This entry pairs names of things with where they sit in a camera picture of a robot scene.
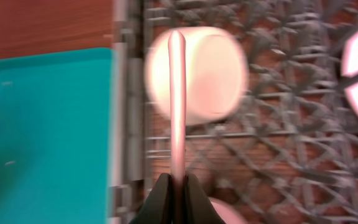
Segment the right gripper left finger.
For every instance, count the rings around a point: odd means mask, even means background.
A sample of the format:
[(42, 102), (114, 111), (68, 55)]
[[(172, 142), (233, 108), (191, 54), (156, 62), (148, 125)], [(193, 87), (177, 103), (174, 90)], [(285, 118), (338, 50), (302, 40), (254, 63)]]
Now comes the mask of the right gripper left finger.
[(130, 224), (171, 224), (173, 219), (173, 184), (168, 173), (160, 174), (149, 196)]

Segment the pink bowl with food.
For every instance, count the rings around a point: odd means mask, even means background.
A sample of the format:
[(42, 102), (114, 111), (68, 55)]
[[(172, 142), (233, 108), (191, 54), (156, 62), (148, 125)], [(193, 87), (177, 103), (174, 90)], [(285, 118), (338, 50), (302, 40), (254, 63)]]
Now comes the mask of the pink bowl with food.
[(209, 200), (225, 224), (247, 224), (245, 218), (228, 203), (212, 197)]

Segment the small white plate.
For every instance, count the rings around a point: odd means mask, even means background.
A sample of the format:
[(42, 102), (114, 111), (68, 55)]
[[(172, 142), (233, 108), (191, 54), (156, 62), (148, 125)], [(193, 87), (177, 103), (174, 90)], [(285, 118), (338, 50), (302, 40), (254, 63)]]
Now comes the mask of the small white plate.
[[(186, 41), (186, 124), (223, 119), (239, 106), (247, 89), (248, 66), (240, 43), (217, 27), (180, 27)], [(170, 118), (169, 30), (145, 58), (145, 87), (158, 113)]]

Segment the white plastic fork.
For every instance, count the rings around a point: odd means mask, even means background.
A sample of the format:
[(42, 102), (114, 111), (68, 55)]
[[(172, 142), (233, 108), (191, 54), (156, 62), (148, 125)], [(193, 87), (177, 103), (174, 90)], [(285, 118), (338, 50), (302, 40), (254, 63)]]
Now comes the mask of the white plastic fork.
[(171, 173), (177, 185), (185, 178), (186, 60), (185, 38), (174, 30), (168, 39), (170, 67)]

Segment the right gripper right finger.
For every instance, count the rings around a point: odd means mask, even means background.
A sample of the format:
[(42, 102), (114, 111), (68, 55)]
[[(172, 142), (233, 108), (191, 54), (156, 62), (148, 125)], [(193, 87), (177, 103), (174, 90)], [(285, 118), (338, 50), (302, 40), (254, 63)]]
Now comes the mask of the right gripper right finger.
[(225, 224), (194, 174), (187, 174), (185, 177), (184, 203), (183, 213), (186, 215), (186, 223)]

